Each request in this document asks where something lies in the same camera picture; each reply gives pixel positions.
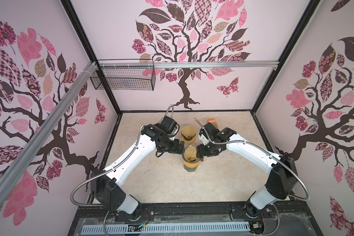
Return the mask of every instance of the black wire basket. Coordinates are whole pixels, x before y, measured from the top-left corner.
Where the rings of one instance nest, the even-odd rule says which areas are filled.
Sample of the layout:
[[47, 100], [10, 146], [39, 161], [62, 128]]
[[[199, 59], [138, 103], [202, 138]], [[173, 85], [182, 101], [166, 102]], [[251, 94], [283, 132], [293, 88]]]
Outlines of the black wire basket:
[[95, 89], [104, 89], [102, 83], [104, 79], [108, 82], [110, 89], [153, 91], [155, 88], [156, 75], [152, 59], [98, 61], [105, 61], [105, 63], [100, 62], [101, 70], [96, 70], [90, 78]]

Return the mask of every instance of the pink wall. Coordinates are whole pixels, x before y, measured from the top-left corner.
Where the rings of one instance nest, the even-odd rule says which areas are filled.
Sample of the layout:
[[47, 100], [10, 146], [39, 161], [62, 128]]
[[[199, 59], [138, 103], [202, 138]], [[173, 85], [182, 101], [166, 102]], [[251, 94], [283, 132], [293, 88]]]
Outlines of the pink wall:
[[257, 115], [323, 234], [354, 235], [354, 0], [321, 4]]
[[[238, 53], [243, 54], [232, 59], [278, 60], [308, 2], [79, 0], [73, 4], [99, 59], [152, 57], [161, 62], [193, 62], [197, 53], [196, 60], [203, 62], [211, 57], [222, 61]], [[184, 22], [188, 26], [196, 22], [197, 30], [183, 29]], [[163, 72], [158, 70], [154, 91], [113, 93], [122, 110], [165, 110], [169, 104], [176, 104], [177, 110], [251, 109], [270, 73], [270, 68], [232, 68], [225, 73], [201, 70], [200, 78], [191, 77], [196, 69], [183, 70], [180, 78], [179, 69], [166, 71], [171, 73], [169, 80], [162, 79]]]
[[[59, 1], [0, 1], [0, 174], [88, 62]], [[0, 235], [68, 233], [69, 195], [99, 165], [116, 117], [88, 81], [4, 202]]]

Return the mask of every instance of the tree branch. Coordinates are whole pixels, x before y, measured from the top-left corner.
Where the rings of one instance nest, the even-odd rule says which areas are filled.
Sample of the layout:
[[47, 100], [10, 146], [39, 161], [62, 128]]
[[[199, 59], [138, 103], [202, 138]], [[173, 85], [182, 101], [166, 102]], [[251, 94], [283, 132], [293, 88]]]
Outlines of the tree branch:
[[3, 124], [0, 126], [0, 130], [3, 131], [8, 137], [10, 138], [13, 138], [13, 137], [18, 137], [22, 140], [24, 140], [25, 142], [29, 142], [29, 139], [25, 136], [23, 136], [22, 134], [20, 134], [19, 132], [15, 133], [15, 134], [12, 134], [10, 133], [7, 129], [6, 129], [6, 125], [7, 123], [9, 122], [8, 120], [10, 119], [11, 117], [8, 116], [8, 118], [6, 120], [3, 121]]

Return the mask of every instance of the tree mural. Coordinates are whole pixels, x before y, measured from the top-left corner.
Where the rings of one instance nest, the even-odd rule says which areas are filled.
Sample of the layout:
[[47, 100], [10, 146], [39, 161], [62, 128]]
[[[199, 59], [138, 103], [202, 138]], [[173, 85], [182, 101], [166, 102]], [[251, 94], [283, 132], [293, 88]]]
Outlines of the tree mural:
[[304, 65], [304, 78], [294, 84], [298, 90], [286, 96], [297, 108], [291, 116], [296, 117], [300, 131], [290, 155], [297, 160], [308, 142], [318, 143], [315, 151], [322, 151], [323, 161], [335, 158], [334, 177], [340, 182], [345, 168], [339, 160], [343, 152], [348, 163], [345, 179], [354, 192], [354, 167], [350, 166], [354, 165], [354, 69], [346, 67], [347, 60], [354, 62], [354, 37], [339, 41], [345, 44], [345, 56], [330, 44], [319, 60], [318, 71], [315, 61]]
[[[239, 41], [247, 28], [241, 29], [246, 21], [244, 0], [213, 0], [222, 4], [217, 14], [212, 12], [211, 0], [146, 0], [153, 7], [143, 11], [140, 16], [148, 17], [153, 23], [144, 24], [136, 21], [137, 31], [142, 40], [134, 40], [132, 48], [139, 54], [140, 62], [213, 62], [213, 61], [243, 61], [250, 53], [239, 52], [249, 45], [250, 41]], [[145, 53], [146, 46], [152, 53]], [[169, 82], [178, 81], [183, 97], [175, 106], [184, 104], [192, 110], [189, 104], [199, 104], [190, 98], [187, 79], [202, 79], [202, 76], [213, 80], [214, 76], [223, 76], [232, 72], [231, 68], [212, 68], [211, 73], [202, 68], [156, 69], [160, 80], [166, 78]], [[238, 80], [233, 80], [231, 86], [220, 86], [217, 89], [224, 95], [237, 91]]]

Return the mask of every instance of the beige floor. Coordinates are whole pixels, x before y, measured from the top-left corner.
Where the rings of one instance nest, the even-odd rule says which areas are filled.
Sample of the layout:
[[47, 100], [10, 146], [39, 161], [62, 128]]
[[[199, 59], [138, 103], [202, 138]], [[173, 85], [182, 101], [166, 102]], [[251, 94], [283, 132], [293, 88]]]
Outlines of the beige floor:
[[[163, 113], [124, 113], [106, 165], [113, 163], [136, 140], [140, 126], [157, 123]], [[175, 112], [173, 119], [199, 132], [198, 118], [205, 124], [215, 118], [219, 130], [229, 127], [260, 147], [265, 148], [250, 112]], [[197, 138], [194, 146], [201, 144]], [[155, 151], [148, 154], [127, 177], [122, 189], [140, 202], [216, 202], [246, 201], [266, 183], [267, 175], [255, 164], [231, 151], [206, 157], [195, 172], [187, 172], [182, 156]]]

